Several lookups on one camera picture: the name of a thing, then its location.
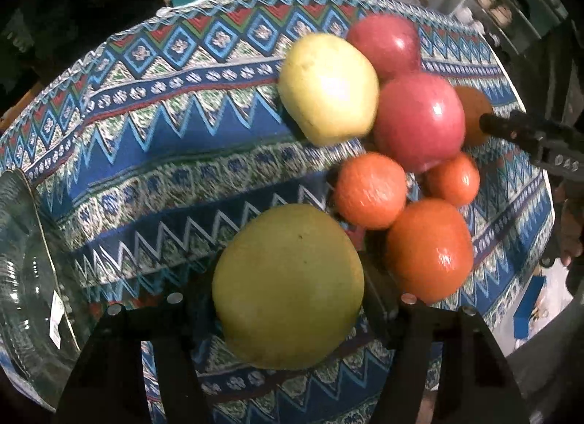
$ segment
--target zigzag pattern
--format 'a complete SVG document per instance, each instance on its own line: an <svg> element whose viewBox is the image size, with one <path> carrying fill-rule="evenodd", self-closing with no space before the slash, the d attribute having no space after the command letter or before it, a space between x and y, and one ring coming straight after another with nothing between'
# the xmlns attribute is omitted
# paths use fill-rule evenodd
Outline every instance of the zigzag pattern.
<svg viewBox="0 0 584 424"><path fill-rule="evenodd" d="M238 195L298 180L306 181L320 195L323 186L309 179L320 178L331 167L363 152L357 140L328 148L316 148L308 143L277 142L258 145L244 152L226 152L212 158L170 159L147 171L115 179L97 192L84 192L74 204L59 199L64 203L62 206L52 205L53 217L57 216L58 211L65 213L57 224L68 238L69 249L74 251L99 237L102 231L99 225L107 225L109 230L124 229L138 221L146 221L148 215L156 214L163 207L182 211L194 208L194 211L207 202L223 200L227 204L231 199L238 202ZM87 184L87 175L84 178L83 184ZM55 189L59 198L62 192L58 190L58 183L52 186L49 181L41 184L39 194L46 194L50 199ZM288 201L291 201L291 196L296 200L296 191L288 192L285 187L284 191ZM252 196L255 198L254 205L267 206L268 198L255 193L247 195L248 198ZM214 216L215 211L203 209L198 214L203 212L204 221L209 224L208 215Z"/></svg>
<svg viewBox="0 0 584 424"><path fill-rule="evenodd" d="M456 310L460 305L472 305L481 313L486 313L491 306L490 297L493 295L490 289L499 294L501 287L507 286L515 274L515 269L510 265L518 263L520 260L518 255L522 256L525 251L531 251L535 247L539 226L542 221L545 222L544 218L547 218L551 209L550 196L541 173L525 192L526 195L511 202L506 212L481 236L490 237L493 233L495 247L484 259L475 263L474 270L465 284L451 297L442 301L441 308ZM474 240L475 251L477 246L487 247L482 241L481 238Z"/></svg>
<svg viewBox="0 0 584 424"><path fill-rule="evenodd" d="M326 195L327 192L322 197L317 198L305 186L300 185L298 188L297 203L310 203L324 210L326 207ZM287 202L279 194L273 194L270 203L271 208L285 204ZM138 290L131 287L127 283L127 279L160 270L161 267L168 267L168 264L160 265L160 261L164 257L165 246L173 250L178 248L179 251L188 253L189 250L192 250L192 240L194 239L196 241L197 251L204 251L204 254L194 254L190 258L184 257L183 262L201 260L212 252L216 252L225 247L226 239L222 237L225 228L230 231L230 235L233 237L251 219L259 214L259 209L246 201L241 213L241 219L237 224L224 214L224 212L218 210L215 213L210 232L202 228L191 217L188 217L182 238L174 234L163 222L160 222L158 224L157 239L154 245L150 244L142 234L136 232L133 250L123 242L120 242L117 257L112 257L103 247L99 246L97 250L92 250L91 260L86 255L83 255L81 261L76 260L75 267L79 274L80 283L83 287L91 287L97 286L98 284L105 286L121 281L118 285L119 294L125 289L134 297L138 297ZM146 267L144 264L146 261L150 264L157 263L158 265Z"/></svg>
<svg viewBox="0 0 584 424"><path fill-rule="evenodd" d="M203 107L195 96L189 96L190 101L187 107L184 109L184 116L177 122L176 119L171 117L165 105L161 102L155 106L154 116L151 118L150 125L146 128L143 126L137 127L134 117L130 115L123 115L122 127L116 129L115 136L104 140L104 133L100 130L98 125L92 125L92 128L88 128L84 131L82 136L82 149L81 158L85 162L85 165L89 165L91 159L91 154L96 145L101 148L103 153L106 155L110 164L114 164L119 151L119 140L122 138L127 130L131 130L134 139L141 147L143 152L148 152L152 139L154 137L154 130L156 129L157 123L162 119L166 122L168 126L171 127L172 131L180 139L184 138L187 132L187 127L189 120L191 119L192 109L195 109L202 119L206 119L206 114L204 113ZM236 115L237 119L241 124L249 129L253 124L253 119L255 117L256 110L264 109L272 116L278 124L282 123L279 112L274 108L272 100L267 101L264 97L257 91L253 95L252 102L249 107L249 115L245 119L240 111L235 106L233 100L231 99L228 92L223 96L223 100L220 103L220 108L217 113L215 113L216 120L211 126L209 122L205 122L205 127L207 128L210 135L217 135L221 128L221 119L223 118L225 110L232 110ZM77 175L74 176L74 180L77 182Z"/></svg>
<svg viewBox="0 0 584 424"><path fill-rule="evenodd" d="M313 374L308 376L306 391L298 397L291 398L281 387L277 388L274 393L274 407L271 412L267 412L265 407L259 406L257 400L249 400L244 404L245 409L242 409L240 405L234 409L229 403L215 405L212 416L217 424L221 422L228 422L229 424L282 422L284 416L285 420L290 419L290 422L299 422L294 419L295 415L299 419L306 419L308 422L319 420L319 409L328 407L327 400L343 403L347 393L355 393L356 388L361 388L363 391L367 390L367 393L373 394L381 392L389 367L379 361L367 348L364 350L363 361L362 377L341 361L339 375L335 383L336 386L333 388L320 382Z"/></svg>
<svg viewBox="0 0 584 424"><path fill-rule="evenodd" d="M418 29L420 43L422 47L422 59L427 60L424 67L436 66L440 61L453 61L454 66L464 67L460 62L471 63L470 72L459 71L459 75L465 73L475 73L483 75L497 75L501 73L498 66L491 66L491 54L483 43L475 45L473 41L468 41L464 37L454 39L454 34L443 35L436 31L428 33L424 27Z"/></svg>
<svg viewBox="0 0 584 424"><path fill-rule="evenodd" d="M522 263L522 267L517 268L517 266L515 266L515 269L519 269L519 272L513 276L509 285L504 292L501 293L500 300L494 304L486 314L484 314L483 319L491 330L494 330L494 328L500 323L501 319L509 310L509 307L515 303L519 293L524 290L525 286L527 286L527 283L533 274L533 269L538 265L539 258L541 258L545 246L547 246L553 227L554 215L548 215L541 224L532 247L527 252L527 259L524 259L524 262Z"/></svg>
<svg viewBox="0 0 584 424"><path fill-rule="evenodd" d="M42 130L45 130L46 121L43 119L46 119L46 113L54 108L58 114L64 98L72 100L78 108L83 110L88 96L100 87L99 83L103 81L104 76L116 63L119 65L120 62L123 62L126 67L126 73L129 75L128 69L134 72L133 79L135 79L136 75L148 72L148 66L155 62L159 66L165 65L166 68L164 69L166 71L172 70L170 64L180 68L185 63L189 63L188 55L190 53L194 52L196 54L200 52L201 46L205 48L204 52L210 60L215 61L215 63L217 61L223 63L236 47L236 40L238 39L241 39L242 42L245 41L248 48L252 51L255 50L257 55L265 56L271 53L278 43L281 43L278 41L275 32L279 30L278 27L283 30L280 38L287 38L288 42L293 41L301 33L300 31L305 30L332 31L342 35L346 32L350 17L354 15L362 17L365 13L372 11L401 13L412 18L417 23L424 24L433 34L431 44L437 44L435 50L431 48L432 45L430 44L429 49L432 52L440 52L440 47L445 44L442 41L442 37L445 36L446 29L450 30L451 35L449 37L454 36L453 30L459 30L458 33L466 35L472 33L468 32L468 29L461 29L442 15L386 0L237 1L241 2L240 7L249 5L250 8L254 7L257 13L247 9L248 12L245 15L235 16L234 14L237 11L234 10L233 5L226 5L221 8L218 6L209 7L208 11L205 7L199 7L192 9L188 14L184 11L177 12L172 17L172 20L168 18L156 19L156 22L150 20L129 31L112 36L106 45L101 46L97 51L90 52L83 61L76 63L67 72L67 76L63 76L62 79L51 85L52 89L43 91L42 95L31 104L21 118L8 130L6 134L8 142L6 144L11 151L10 155L7 155L5 168L12 168L13 166L11 158L14 158L13 149L19 136L22 137L25 144L28 142L28 132L25 132L26 129L22 130L21 128L26 128L26 123L29 119L37 119L37 122L41 122L39 129L42 127ZM282 11L282 6L277 5L280 2L285 3L286 10ZM225 12L228 16L225 19L212 18L218 10ZM244 22L251 20L253 17L255 17L256 21L252 21L251 28L244 32ZM200 37L198 42L195 41L197 38L193 38L192 34ZM468 39L458 37L458 42L462 47L459 50L460 53L465 54L468 50L469 53L476 52L482 63L491 62L490 51L487 46L478 41L478 39L476 39L477 46L475 46L472 35ZM197 45L200 45L200 47L197 51L194 51ZM106 152L108 150L107 141L102 144L104 144L104 152ZM45 144L45 148L49 149L49 143ZM30 164L35 164L36 160L31 158ZM47 165L45 162L43 172L39 169L29 177L35 180L37 176L46 176ZM53 169L55 163L49 162L49 167Z"/></svg>

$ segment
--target screw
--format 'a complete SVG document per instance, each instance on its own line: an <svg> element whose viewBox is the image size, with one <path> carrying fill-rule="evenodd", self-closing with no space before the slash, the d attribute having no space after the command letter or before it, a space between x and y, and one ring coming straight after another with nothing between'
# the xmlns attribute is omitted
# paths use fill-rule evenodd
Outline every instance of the screw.
<svg viewBox="0 0 584 424"><path fill-rule="evenodd" d="M110 305L107 308L107 315L111 315L112 317L117 315L118 313L120 313L122 311L122 306L119 303L115 303L113 305Z"/></svg>
<svg viewBox="0 0 584 424"><path fill-rule="evenodd" d="M407 305L413 305L418 301L418 299L416 299L416 296L413 294L402 294L401 300L403 303Z"/></svg>
<svg viewBox="0 0 584 424"><path fill-rule="evenodd" d="M180 292L173 292L166 298L166 301L174 305L176 303L181 303L182 299L183 295Z"/></svg>
<svg viewBox="0 0 584 424"><path fill-rule="evenodd" d="M468 305L463 305L462 311L464 313L466 313L467 315L470 315L471 317L474 315L477 315L477 309L475 309L474 307L468 306Z"/></svg>

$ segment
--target price label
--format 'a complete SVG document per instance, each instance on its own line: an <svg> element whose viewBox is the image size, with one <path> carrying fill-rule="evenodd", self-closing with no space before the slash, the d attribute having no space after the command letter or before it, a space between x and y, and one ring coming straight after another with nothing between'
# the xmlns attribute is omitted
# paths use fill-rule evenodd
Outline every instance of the price label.
<svg viewBox="0 0 584 424"><path fill-rule="evenodd" d="M65 305L57 294L53 291L53 303L51 304L51 318L49 319L49 337L59 350L61 349L61 336L59 335L59 324L65 313Z"/></svg>

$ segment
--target blue patterned tablecloth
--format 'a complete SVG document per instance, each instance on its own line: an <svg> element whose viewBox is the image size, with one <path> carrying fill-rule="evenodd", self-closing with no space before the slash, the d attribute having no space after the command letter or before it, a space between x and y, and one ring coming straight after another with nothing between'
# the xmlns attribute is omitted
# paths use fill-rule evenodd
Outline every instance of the blue patterned tablecloth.
<svg viewBox="0 0 584 424"><path fill-rule="evenodd" d="M21 168L36 186L96 313L181 286L271 206L326 207L326 172L363 147L316 148L297 138L277 99L278 70L303 34L342 37L373 12L418 25L424 70L483 90L499 115L522 109L475 32L391 0L211 0L169 9L111 36L35 99L0 140L0 171ZM491 139L471 153L481 189L462 212L475 268L439 306L471 304L494 327L538 261L553 209L545 173L513 145ZM418 199L413 176L410 185ZM150 344L143 351L151 414L163 422ZM391 356L361 317L336 354L309 370L256 370L218 337L193 359L217 423L301 424L365 422ZM434 361L428 385L438 368Z"/></svg>

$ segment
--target pomelo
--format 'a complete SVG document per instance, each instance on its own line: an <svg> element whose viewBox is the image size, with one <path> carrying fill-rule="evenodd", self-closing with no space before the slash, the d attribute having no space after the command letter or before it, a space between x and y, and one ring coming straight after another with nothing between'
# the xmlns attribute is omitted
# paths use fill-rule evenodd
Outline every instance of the pomelo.
<svg viewBox="0 0 584 424"><path fill-rule="evenodd" d="M260 368L296 370L325 359L349 334L363 299L349 237L310 205L272 208L223 251L212 297L227 346Z"/></svg>

